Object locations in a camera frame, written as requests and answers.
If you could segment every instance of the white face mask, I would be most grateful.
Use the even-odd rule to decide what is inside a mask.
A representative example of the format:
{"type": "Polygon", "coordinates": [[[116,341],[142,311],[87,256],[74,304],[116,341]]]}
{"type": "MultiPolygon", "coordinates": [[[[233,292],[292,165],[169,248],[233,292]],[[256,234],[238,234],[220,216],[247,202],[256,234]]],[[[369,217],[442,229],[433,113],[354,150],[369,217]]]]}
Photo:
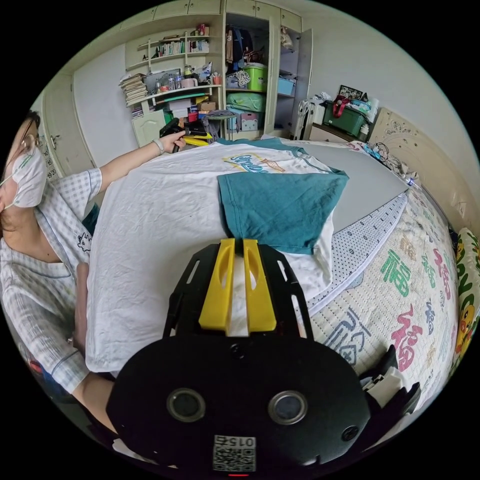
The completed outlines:
{"type": "Polygon", "coordinates": [[[12,205],[24,209],[39,205],[47,183],[47,164],[42,152],[35,147],[31,155],[20,155],[13,163],[12,174],[0,183],[0,187],[9,178],[15,180],[18,189],[13,202],[5,209],[12,205]]]}

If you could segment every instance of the open wardrobe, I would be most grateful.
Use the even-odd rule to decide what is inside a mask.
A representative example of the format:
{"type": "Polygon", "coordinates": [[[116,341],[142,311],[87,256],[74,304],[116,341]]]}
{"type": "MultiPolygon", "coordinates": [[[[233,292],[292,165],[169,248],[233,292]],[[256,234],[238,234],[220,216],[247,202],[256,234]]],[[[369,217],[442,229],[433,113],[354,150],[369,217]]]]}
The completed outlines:
{"type": "Polygon", "coordinates": [[[289,138],[308,98],[312,31],[302,32],[301,19],[284,12],[255,1],[226,3],[225,105],[236,115],[228,124],[234,138],[289,138]]]}

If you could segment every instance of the photo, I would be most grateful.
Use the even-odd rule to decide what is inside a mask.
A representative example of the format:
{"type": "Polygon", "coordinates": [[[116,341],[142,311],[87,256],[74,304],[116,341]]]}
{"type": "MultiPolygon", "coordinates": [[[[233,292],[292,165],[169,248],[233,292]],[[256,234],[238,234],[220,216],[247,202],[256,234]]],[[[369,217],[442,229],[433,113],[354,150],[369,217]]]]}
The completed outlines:
{"type": "Polygon", "coordinates": [[[350,100],[361,100],[364,93],[360,90],[356,90],[355,88],[340,85],[340,90],[338,91],[338,94],[350,100]]]}

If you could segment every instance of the wooden headboard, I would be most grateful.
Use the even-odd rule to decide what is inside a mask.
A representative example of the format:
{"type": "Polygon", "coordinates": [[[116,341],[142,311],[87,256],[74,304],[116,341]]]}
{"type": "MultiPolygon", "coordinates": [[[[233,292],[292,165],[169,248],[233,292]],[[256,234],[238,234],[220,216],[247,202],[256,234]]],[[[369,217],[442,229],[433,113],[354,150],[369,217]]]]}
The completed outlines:
{"type": "Polygon", "coordinates": [[[450,158],[418,128],[396,113],[381,108],[370,143],[383,143],[420,177],[423,187],[443,210],[453,229],[468,227],[480,236],[480,210],[450,158]]]}

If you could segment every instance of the plaid shirt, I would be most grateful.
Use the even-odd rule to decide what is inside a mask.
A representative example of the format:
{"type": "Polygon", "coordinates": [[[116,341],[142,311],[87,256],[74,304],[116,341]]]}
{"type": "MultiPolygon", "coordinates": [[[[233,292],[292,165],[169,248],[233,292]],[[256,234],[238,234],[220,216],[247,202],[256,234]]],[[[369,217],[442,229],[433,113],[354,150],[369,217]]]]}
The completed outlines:
{"type": "Polygon", "coordinates": [[[21,342],[72,393],[89,370],[69,339],[75,328],[77,265],[89,262],[91,235],[82,225],[99,193],[98,168],[47,182],[35,216],[61,263],[45,263],[0,245],[2,304],[21,342]]]}

